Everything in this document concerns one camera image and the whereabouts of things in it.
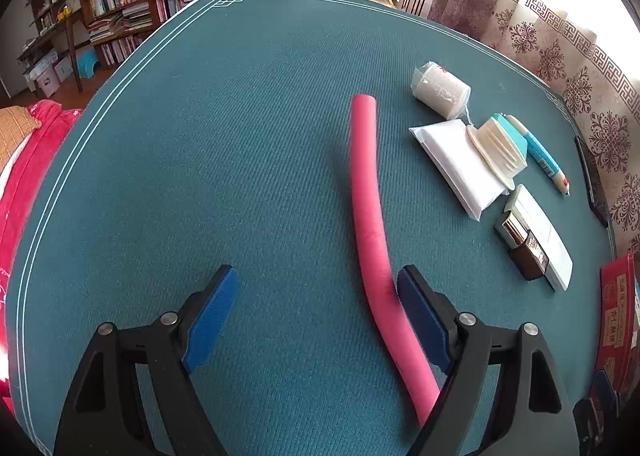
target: blue stool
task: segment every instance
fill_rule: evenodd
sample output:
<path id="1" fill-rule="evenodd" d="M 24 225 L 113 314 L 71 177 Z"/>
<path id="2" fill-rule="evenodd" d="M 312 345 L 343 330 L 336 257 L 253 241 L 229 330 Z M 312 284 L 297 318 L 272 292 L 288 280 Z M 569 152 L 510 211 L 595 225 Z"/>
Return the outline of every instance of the blue stool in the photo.
<path id="1" fill-rule="evenodd" d="M 95 48 L 87 50 L 78 59 L 78 72 L 83 79 L 89 79 L 94 75 L 95 64 L 98 62 L 98 54 L 95 53 Z"/>

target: teal tablecloth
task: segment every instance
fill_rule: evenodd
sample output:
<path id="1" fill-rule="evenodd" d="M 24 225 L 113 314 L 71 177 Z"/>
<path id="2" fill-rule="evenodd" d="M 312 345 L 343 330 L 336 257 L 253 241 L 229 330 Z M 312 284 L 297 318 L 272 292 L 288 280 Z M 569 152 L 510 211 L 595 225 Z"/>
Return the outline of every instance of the teal tablecloth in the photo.
<path id="1" fill-rule="evenodd" d="M 472 87 L 476 123 L 494 112 L 520 117 L 570 179 L 572 195 L 562 197 L 534 164 L 516 178 L 574 260 L 566 293 L 543 279 L 526 283 L 508 258 L 493 230 L 506 197 L 471 220 L 407 130 L 440 119 L 409 88 L 414 67 L 429 60 Z M 488 324 L 537 323 L 571 399 L 585 394 L 598 269 L 610 247 L 556 96 L 484 45 L 370 2 L 200 0 L 100 89 L 34 205 L 7 298 L 12 395 L 32 437 L 52 450 L 66 390 L 100 322 L 146 324 L 230 263 L 239 299 L 193 374 L 229 454 L 406 453 L 418 426 L 367 307 L 354 246 L 355 93 L 378 100 L 394 270 L 414 263 Z M 170 450 L 148 409 L 159 448 Z"/>

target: red blanket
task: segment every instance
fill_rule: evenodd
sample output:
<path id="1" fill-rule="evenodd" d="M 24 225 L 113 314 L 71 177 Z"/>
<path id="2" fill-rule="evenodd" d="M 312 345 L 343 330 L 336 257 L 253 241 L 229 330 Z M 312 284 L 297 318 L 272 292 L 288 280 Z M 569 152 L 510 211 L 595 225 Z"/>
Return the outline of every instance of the red blanket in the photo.
<path id="1" fill-rule="evenodd" d="M 8 378 L 4 298 L 18 250 L 20 237 L 31 207 L 47 170 L 79 119 L 82 110 L 62 111 L 57 102 L 42 100 L 29 108 L 31 115 L 42 122 L 36 129 L 11 170 L 0 199 L 0 379 Z"/>

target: pink foam tube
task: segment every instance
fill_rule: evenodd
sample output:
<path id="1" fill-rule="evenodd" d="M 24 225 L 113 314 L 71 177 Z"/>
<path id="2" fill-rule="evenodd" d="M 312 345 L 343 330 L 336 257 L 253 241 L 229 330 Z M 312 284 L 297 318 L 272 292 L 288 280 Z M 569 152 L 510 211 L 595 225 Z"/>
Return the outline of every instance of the pink foam tube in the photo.
<path id="1" fill-rule="evenodd" d="M 367 300 L 423 425 L 440 390 L 394 285 L 378 192 L 376 100 L 370 95 L 351 99 L 350 161 L 353 220 Z"/>

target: pen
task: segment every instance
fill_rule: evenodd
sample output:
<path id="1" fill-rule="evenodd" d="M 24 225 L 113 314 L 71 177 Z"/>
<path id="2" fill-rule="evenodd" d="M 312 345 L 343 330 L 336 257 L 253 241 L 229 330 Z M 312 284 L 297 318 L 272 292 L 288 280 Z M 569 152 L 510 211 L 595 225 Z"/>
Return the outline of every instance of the pen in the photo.
<path id="1" fill-rule="evenodd" d="M 554 160 L 554 158 L 549 155 L 549 152 L 544 148 L 540 141 L 535 138 L 533 133 L 529 131 L 522 123 L 516 119 L 513 115 L 505 115 L 504 116 L 511 125 L 516 128 L 518 133 L 520 133 L 526 140 L 529 145 L 529 153 L 534 158 L 534 160 L 538 163 L 540 167 L 542 167 L 543 171 L 546 173 L 546 176 L 553 180 L 554 184 L 558 188 L 562 194 L 569 194 L 569 181 L 564 176 L 562 169 L 558 163 Z"/>

